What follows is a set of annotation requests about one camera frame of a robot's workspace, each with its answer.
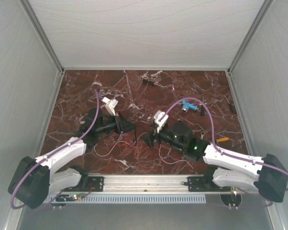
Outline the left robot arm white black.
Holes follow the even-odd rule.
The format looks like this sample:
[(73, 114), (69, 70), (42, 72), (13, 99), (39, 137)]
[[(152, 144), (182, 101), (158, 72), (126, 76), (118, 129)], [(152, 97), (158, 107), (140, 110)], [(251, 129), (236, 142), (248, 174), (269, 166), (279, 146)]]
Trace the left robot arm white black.
[(67, 188), (83, 191), (89, 186), (89, 174), (79, 166), (65, 171), (59, 169), (73, 159), (89, 152), (99, 141), (100, 135), (124, 134), (135, 131), (136, 125), (127, 121), (119, 112), (104, 115), (92, 108), (76, 134), (65, 144), (42, 156), (24, 157), (18, 164), (8, 187), (11, 207), (16, 209), (14, 199), (31, 209), (39, 207), (48, 195)]

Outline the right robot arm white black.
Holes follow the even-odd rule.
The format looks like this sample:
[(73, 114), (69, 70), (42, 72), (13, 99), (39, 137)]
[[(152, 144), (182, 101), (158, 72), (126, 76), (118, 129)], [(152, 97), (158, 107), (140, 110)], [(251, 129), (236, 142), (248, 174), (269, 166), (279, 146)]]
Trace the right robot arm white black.
[(155, 143), (165, 142), (195, 161), (216, 166), (212, 174), (202, 179), (207, 190), (227, 186), (244, 188), (258, 192), (269, 201), (283, 202), (288, 172), (272, 154), (257, 157), (220, 148), (194, 137), (192, 130), (183, 122), (177, 122), (172, 127), (156, 127), (143, 139), (150, 148)]

